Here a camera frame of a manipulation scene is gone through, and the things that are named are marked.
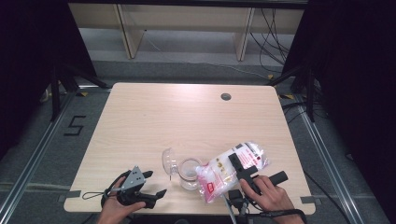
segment cable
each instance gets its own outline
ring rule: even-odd
[[[294,121],[296,118],[298,118],[300,115],[302,115],[303,113],[305,113],[305,111],[298,113],[296,116],[294,116],[291,120],[288,121],[288,124],[290,124],[292,121]]]
[[[146,39],[147,39],[147,41],[150,43],[150,45],[151,45],[152,47],[154,47],[154,48],[155,48],[156,50],[158,50],[159,52],[163,52],[160,48],[158,48],[157,46],[155,46],[154,43],[152,43],[152,41],[151,41],[150,39],[148,39],[147,37],[146,37]],[[163,55],[163,57],[164,57],[165,59],[169,60],[169,61],[172,61],[172,62],[177,62],[177,63],[180,63],[180,62],[182,62],[182,63],[192,63],[192,62],[188,62],[188,61],[184,61],[184,60],[174,60],[174,59],[171,59],[171,58],[166,57],[166,56],[164,56],[164,55]],[[192,64],[209,64],[209,65],[214,65],[214,66],[219,66],[219,67],[231,68],[231,69],[233,69],[233,70],[235,70],[235,71],[237,71],[237,72],[246,73],[246,74],[250,74],[250,75],[255,75],[255,76],[262,77],[262,78],[265,78],[265,79],[267,79],[267,80],[270,80],[270,78],[265,77],[265,76],[263,76],[263,75],[261,75],[261,74],[243,71],[243,70],[240,70],[240,69],[238,69],[238,68],[235,68],[235,67],[232,67],[232,66],[229,66],[229,65],[218,64],[218,63],[192,63]]]
[[[85,197],[85,195],[87,195],[87,194],[95,194],[95,195],[90,196],[90,197]],[[91,198],[94,198],[94,197],[97,197],[97,196],[103,195],[103,194],[104,194],[103,192],[85,192],[85,193],[81,196],[81,198],[82,198],[83,200],[89,200],[89,199],[91,199]]]
[[[314,109],[314,114],[315,114],[316,116],[322,118],[322,119],[330,119],[329,116],[328,116],[327,114],[326,114],[326,117],[324,117],[324,116],[318,114],[316,111],[326,111],[325,109],[323,109],[323,108],[322,108],[322,109]]]
[[[81,222],[81,224],[86,224],[88,221],[93,217],[93,214],[91,214],[89,217],[87,217],[84,221]]]
[[[297,105],[305,105],[305,104],[306,104],[306,102],[291,103],[291,104],[288,104],[288,105],[282,105],[282,110],[287,109],[287,108],[292,108],[292,107],[297,106]]]
[[[291,107],[289,107],[287,111],[283,112],[283,115],[286,117],[286,115],[289,113],[290,110],[291,110]]]
[[[284,47],[282,44],[280,44],[279,39],[277,38],[276,22],[275,22],[276,9],[274,8],[272,10],[272,12],[273,12],[273,16],[272,16],[273,19],[272,19],[271,25],[270,25],[268,20],[267,20],[267,18],[265,17],[264,11],[262,9],[262,16],[264,17],[265,23],[267,23],[267,27],[268,27],[268,31],[269,31],[269,33],[267,34],[267,37],[265,38],[265,40],[268,38],[268,35],[271,34],[271,36],[273,37],[273,39],[275,40],[275,42],[277,44],[277,47],[273,46],[269,42],[268,42],[268,44],[271,47],[273,47],[274,49],[278,49],[280,55],[282,56],[283,60],[285,61],[286,60],[286,56],[285,56],[284,52],[286,51],[287,53],[289,53],[289,49]]]
[[[300,209],[288,209],[282,211],[270,211],[260,213],[260,217],[283,217],[289,215],[299,215],[304,224],[307,223],[305,213]]]
[[[268,54],[269,57],[271,57],[272,59],[274,59],[277,63],[280,64],[284,64],[282,61],[280,61],[277,57],[274,56],[274,54],[272,54],[270,51],[268,51],[268,49],[266,49],[262,44],[259,43],[259,41],[257,41],[256,37],[254,37],[253,33],[250,33],[251,37],[253,37],[254,41],[257,43],[257,45],[259,45],[259,47],[261,48],[261,53],[260,55],[262,55],[262,50]]]
[[[337,208],[337,210],[341,213],[341,215],[343,215],[344,219],[346,220],[346,223],[350,224],[349,219],[347,218],[347,215],[344,213],[344,211],[341,209],[341,207],[338,205],[338,203],[329,195],[329,193],[326,192],[326,190],[324,190],[324,188],[317,182],[315,181],[315,179],[308,174],[307,171],[303,170],[304,174],[312,181],[314,182],[314,184],[316,186],[318,186],[318,188],[329,198],[329,200],[335,205],[335,207]]]

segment clear plastic bag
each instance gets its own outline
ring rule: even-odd
[[[221,194],[238,183],[236,171],[228,156],[236,153],[244,169],[253,165],[260,171],[269,164],[264,150],[254,142],[241,143],[212,159],[207,165],[196,168],[201,186],[200,192],[207,203],[212,203]]]

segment table top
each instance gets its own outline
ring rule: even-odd
[[[231,99],[223,100],[223,93]],[[250,140],[264,148],[270,161],[259,174],[285,171],[289,180],[279,186],[296,208],[313,214],[315,205],[301,202],[311,194],[276,91],[269,86],[117,83],[70,190],[81,190],[81,195],[104,191],[137,165],[142,172],[154,172],[142,192],[167,189],[154,209],[138,213],[227,215],[221,198],[205,203],[198,191],[183,189],[178,176],[170,180],[162,154],[172,148],[177,161],[195,157],[206,163]],[[64,209],[100,212],[100,200],[68,198]]]

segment human hand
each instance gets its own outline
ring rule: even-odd
[[[119,188],[122,181],[125,177],[120,178],[119,181],[116,182],[114,188]],[[128,206],[124,206],[119,203],[117,200],[117,192],[111,192],[108,195],[107,200],[105,201],[102,212],[98,219],[98,224],[117,224],[120,223],[123,219],[125,219],[132,212],[135,212],[139,209],[142,209],[146,206],[146,203],[133,203]]]
[[[268,176],[259,175],[253,181],[262,192],[262,195],[257,194],[245,179],[241,179],[239,183],[245,194],[255,201],[262,210],[280,211],[294,209],[288,193],[281,187],[274,186]],[[298,215],[275,217],[274,220],[279,224],[303,223]]]

